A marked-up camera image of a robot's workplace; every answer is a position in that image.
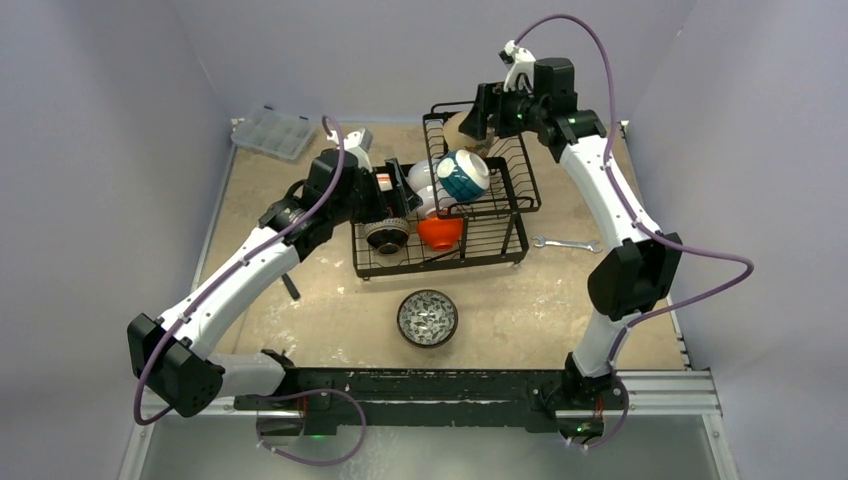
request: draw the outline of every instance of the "small bowl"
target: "small bowl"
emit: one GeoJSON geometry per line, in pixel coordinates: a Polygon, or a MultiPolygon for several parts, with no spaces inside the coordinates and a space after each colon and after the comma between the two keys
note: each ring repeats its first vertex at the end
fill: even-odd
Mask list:
{"type": "MultiPolygon", "coordinates": [[[[418,190],[418,196],[421,197],[421,200],[424,202],[420,207],[418,207],[418,215],[421,218],[431,218],[436,216],[436,197],[433,195],[433,186],[427,185],[426,187],[418,190]]],[[[439,194],[439,207],[442,210],[447,209],[451,205],[456,203],[456,199],[448,195],[448,192],[444,187],[439,185],[437,192],[439,194]]]]}
{"type": "MultiPolygon", "coordinates": [[[[433,166],[437,166],[439,164],[439,160],[433,159],[433,166]]],[[[412,187],[412,191],[417,192],[423,188],[428,186],[433,186],[433,177],[430,173],[430,162],[428,160],[422,160],[412,168],[409,169],[409,173],[406,174],[406,182],[409,183],[409,186],[412,187]]]]}
{"type": "Polygon", "coordinates": [[[418,223],[418,236],[437,252],[446,252],[462,237],[462,219],[428,218],[418,223]]]}
{"type": "Polygon", "coordinates": [[[457,150],[442,157],[436,175],[457,202],[477,200],[489,189],[489,166],[468,150],[457,150]]]}
{"type": "Polygon", "coordinates": [[[444,293],[419,290],[401,302],[397,322],[406,341],[416,347],[435,348],[447,343],[456,333],[459,312],[444,293]]]}

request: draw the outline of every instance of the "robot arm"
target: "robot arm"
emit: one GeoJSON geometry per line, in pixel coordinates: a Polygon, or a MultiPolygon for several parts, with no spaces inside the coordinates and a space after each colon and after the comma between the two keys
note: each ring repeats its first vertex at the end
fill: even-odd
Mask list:
{"type": "MultiPolygon", "coordinates": [[[[339,144],[335,133],[328,140],[339,144]]],[[[244,244],[203,285],[156,319],[141,314],[130,323],[127,335],[136,377],[141,378],[148,361],[155,362],[146,385],[178,413],[192,416],[217,397],[276,391],[285,376],[285,358],[273,352],[214,354],[227,329],[272,282],[329,240],[337,225],[351,219],[380,221],[391,217],[392,212],[405,216],[418,206],[420,200],[411,193],[399,168],[389,174],[388,180],[378,179],[373,173],[370,145],[367,129],[343,139],[338,183],[320,209],[303,221],[304,212],[317,204],[339,165],[338,148],[322,152],[313,161],[308,178],[297,182],[268,208],[244,244]],[[385,189],[384,183],[394,187],[385,189]],[[295,195],[297,190],[301,190],[300,196],[295,195]],[[276,241],[280,232],[297,221],[302,223],[284,240],[276,241]],[[212,289],[214,295],[201,299],[201,292],[212,289]],[[198,301],[185,318],[187,306],[198,301]],[[166,332],[171,332],[172,338],[158,358],[151,359],[166,332]]]]}
{"type": "Polygon", "coordinates": [[[512,41],[500,57],[508,67],[505,80],[478,86],[474,106],[459,129],[477,139],[484,138],[489,127],[500,137],[536,133],[586,200],[609,254],[589,276],[594,310],[586,333],[566,359],[564,385],[592,391],[609,381],[610,366],[626,340],[626,334],[624,340],[617,340],[622,329],[668,295],[680,261],[679,251],[652,240],[631,221],[606,168],[644,226],[675,243],[679,244],[680,238],[661,233],[624,180],[615,159],[604,166],[606,131],[594,111],[577,109],[571,61],[537,61],[512,41]]]}

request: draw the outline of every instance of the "dish rack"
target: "dish rack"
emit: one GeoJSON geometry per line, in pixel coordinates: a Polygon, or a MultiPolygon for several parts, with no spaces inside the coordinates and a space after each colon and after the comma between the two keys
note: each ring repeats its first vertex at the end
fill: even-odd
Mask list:
{"type": "MultiPolygon", "coordinates": [[[[457,113],[457,107],[467,110],[472,102],[436,104],[423,116],[424,136],[431,172],[433,159],[447,153],[443,126],[457,113]]],[[[496,139],[484,160],[489,167],[489,189],[473,202],[462,202],[437,209],[440,218],[462,218],[462,236],[454,249],[436,252],[418,236],[417,226],[424,221],[417,213],[407,217],[411,228],[409,241],[393,255],[381,255],[368,245],[361,224],[351,225],[353,266],[363,279],[419,272],[450,270],[499,263],[517,264],[524,260],[530,244],[524,230],[522,213],[538,211],[541,207],[539,189],[527,158],[521,136],[496,139]]],[[[404,175],[412,165],[401,165],[404,175]]],[[[376,167],[386,173],[386,167],[376,167]]]]}

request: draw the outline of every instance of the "clear plastic container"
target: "clear plastic container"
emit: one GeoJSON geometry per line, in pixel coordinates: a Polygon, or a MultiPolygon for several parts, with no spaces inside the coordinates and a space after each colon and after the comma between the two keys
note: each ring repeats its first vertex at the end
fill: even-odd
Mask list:
{"type": "Polygon", "coordinates": [[[289,162],[297,160],[315,134],[314,123],[303,117],[256,107],[233,132],[233,143],[289,162]]]}

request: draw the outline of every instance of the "dish rack leg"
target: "dish rack leg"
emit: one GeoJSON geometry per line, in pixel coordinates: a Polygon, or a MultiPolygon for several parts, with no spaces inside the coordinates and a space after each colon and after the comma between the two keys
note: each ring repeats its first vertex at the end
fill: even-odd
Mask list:
{"type": "Polygon", "coordinates": [[[506,249],[509,247],[509,239],[512,238],[512,229],[515,228],[515,217],[517,213],[512,213],[509,216],[509,223],[506,226],[506,235],[504,235],[504,243],[501,245],[501,255],[506,255],[506,249]]]}
{"type": "Polygon", "coordinates": [[[459,258],[465,258],[465,247],[468,244],[468,215],[462,217],[462,236],[460,237],[459,258]]]}

